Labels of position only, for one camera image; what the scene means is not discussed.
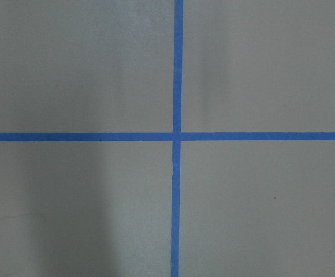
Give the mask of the blue tape line crosswise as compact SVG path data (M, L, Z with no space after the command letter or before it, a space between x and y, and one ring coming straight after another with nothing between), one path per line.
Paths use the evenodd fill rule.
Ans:
M0 133L0 142L49 141L335 141L335 132Z

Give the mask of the blue tape line right lengthwise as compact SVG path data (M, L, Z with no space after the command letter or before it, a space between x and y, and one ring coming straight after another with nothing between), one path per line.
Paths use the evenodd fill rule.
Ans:
M172 193L170 275L179 276L180 266L180 181L181 116L183 80L184 2L174 1L173 114L172 114Z

